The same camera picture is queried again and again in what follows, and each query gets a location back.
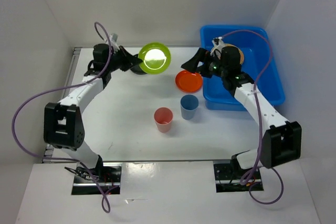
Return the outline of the black round plate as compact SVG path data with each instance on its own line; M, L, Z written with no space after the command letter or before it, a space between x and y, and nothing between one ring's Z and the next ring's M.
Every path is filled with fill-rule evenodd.
M131 67L131 71L137 75L145 75L146 72L144 72L141 67L140 67L140 64L143 62L143 60L141 59L138 59L135 61L135 64L133 64L133 66Z

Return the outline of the green round plate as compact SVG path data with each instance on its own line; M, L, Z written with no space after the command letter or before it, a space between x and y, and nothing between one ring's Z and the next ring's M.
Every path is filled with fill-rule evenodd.
M142 60L139 67L147 74L161 74L171 63L171 53L160 42L151 42L141 48L138 58Z

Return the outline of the brown woven bamboo plate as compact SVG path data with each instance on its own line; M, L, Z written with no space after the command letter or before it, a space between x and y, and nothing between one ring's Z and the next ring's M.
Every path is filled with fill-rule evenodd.
M234 47L237 48L240 54L240 64L242 65L244 63L244 53L241 51L241 49L239 49L238 47L236 47L235 45L232 44L224 44L224 47Z

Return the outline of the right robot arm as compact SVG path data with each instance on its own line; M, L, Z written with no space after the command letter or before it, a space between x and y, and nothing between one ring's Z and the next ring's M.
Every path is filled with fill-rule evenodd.
M181 65L190 73L202 77L219 77L223 87L234 97L259 126L259 144L254 150L232 157L230 172L235 178L243 178L259 166L274 168L297 160L301 156L301 125L290 122L268 102L257 87L257 82L242 71L240 52L234 46L220 50L220 56L204 48Z

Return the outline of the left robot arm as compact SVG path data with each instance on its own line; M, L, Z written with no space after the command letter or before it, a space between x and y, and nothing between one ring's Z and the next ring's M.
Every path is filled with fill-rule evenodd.
M80 87L76 87L57 103L48 103L44 110L44 141L61 149L71 159L87 167L86 176L98 182L109 175L100 155L85 142L82 113L111 80L112 72L128 71L143 61L124 47L97 44Z

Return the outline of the blue plastic bin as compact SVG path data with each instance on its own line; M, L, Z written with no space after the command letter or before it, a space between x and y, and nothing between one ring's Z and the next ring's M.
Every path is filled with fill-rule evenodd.
M268 39L268 35L264 29L244 25L205 25L200 28L201 47L210 50L213 48L212 40L215 37L242 29L251 30L262 37L254 33L239 32L226 36L224 42L237 46L242 50L244 54L242 71L248 73L253 79L256 79L269 59L269 47L264 41L264 39ZM284 103L285 94L274 59L260 77L257 87L271 105L276 106ZM210 79L203 79L203 96L205 98L205 105L210 110L245 110L225 90L219 77L213 76Z

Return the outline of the orange round plate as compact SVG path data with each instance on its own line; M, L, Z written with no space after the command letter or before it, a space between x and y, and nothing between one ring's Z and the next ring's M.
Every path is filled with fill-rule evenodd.
M176 75L175 84L185 93L195 93L203 86L203 78L199 73L182 70Z

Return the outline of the blue plastic cup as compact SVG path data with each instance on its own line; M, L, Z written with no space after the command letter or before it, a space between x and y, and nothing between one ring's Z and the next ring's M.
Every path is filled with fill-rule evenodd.
M187 94L180 100L181 115L185 120L190 120L194 117L199 106L198 98L194 95Z

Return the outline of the pink plastic cup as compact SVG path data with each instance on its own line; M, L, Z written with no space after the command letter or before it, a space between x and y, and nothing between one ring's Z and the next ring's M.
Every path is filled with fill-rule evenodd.
M173 112L166 107L158 108L154 112L154 120L157 126L157 129L161 133L167 133L171 129L173 121Z

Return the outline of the aluminium table edge rail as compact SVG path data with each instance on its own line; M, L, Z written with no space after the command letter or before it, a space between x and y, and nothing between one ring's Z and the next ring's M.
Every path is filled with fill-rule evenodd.
M64 86L72 85L72 81L75 75L78 59L80 56L80 52L82 47L74 47L72 50L71 61L69 68L67 70L67 74L64 81ZM44 156L42 159L42 163L50 164L50 163L64 163L65 161L61 160L51 160L51 157L59 157L59 158L70 158L70 156L64 153L61 149L56 149L50 144L46 145Z

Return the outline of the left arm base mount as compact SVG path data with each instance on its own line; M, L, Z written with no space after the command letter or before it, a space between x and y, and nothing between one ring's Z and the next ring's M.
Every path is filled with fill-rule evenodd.
M72 195L99 195L100 191L97 185L90 177L89 173L81 166L77 166L75 169L65 167L65 170L74 174L74 181L72 186ZM98 176L98 174L92 171L95 179L98 181L100 187L104 193L108 195L118 195L120 193L121 186L121 163L105 163L104 174Z

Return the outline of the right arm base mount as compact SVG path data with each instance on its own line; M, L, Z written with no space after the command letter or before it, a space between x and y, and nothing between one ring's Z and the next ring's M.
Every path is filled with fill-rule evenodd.
M249 191L263 191L260 171L256 171L246 185L240 184L241 177L247 169L241 169L229 159L214 161L214 177L217 193L235 193Z

